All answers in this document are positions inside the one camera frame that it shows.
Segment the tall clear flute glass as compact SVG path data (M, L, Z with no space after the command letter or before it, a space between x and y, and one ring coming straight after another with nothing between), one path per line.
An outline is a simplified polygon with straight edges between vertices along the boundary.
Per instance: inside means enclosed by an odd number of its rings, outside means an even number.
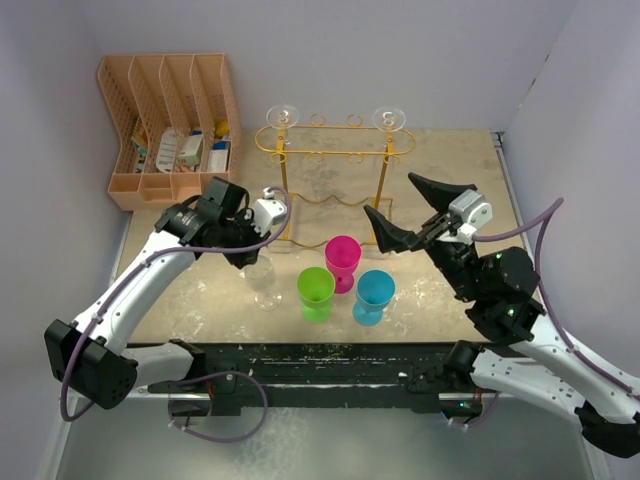
M397 107L379 107L372 114L372 122L376 129L385 134L383 165L387 167L393 158L408 153L407 150L397 152L394 147L394 133L401 131L406 123L406 115Z

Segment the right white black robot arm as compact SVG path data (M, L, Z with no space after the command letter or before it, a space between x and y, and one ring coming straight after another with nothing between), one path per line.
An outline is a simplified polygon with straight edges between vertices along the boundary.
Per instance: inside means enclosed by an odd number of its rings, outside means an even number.
M510 247L481 256L478 230L493 217L475 185L408 178L436 213L420 231L393 225L374 207L364 210L381 252L425 252L456 299L470 303L466 316L491 342L532 359L518 365L494 351L457 342L445 364L456 391L473 385L504 392L553 412L581 429L585 440L619 458L639 452L639 380L605 360L564 330L548 302L538 302L538 254Z

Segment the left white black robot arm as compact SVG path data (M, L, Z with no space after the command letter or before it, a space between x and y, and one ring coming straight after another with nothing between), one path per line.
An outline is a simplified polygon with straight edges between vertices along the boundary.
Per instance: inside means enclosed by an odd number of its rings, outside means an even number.
M130 349L132 333L166 288L205 253L221 253L238 269L256 262L271 229L286 222L288 204L274 188L251 200L221 178L163 211L140 253L116 281L69 322L53 321L44 341L61 393L76 391L105 410L140 386L172 381L184 392L202 387L200 353L182 341Z

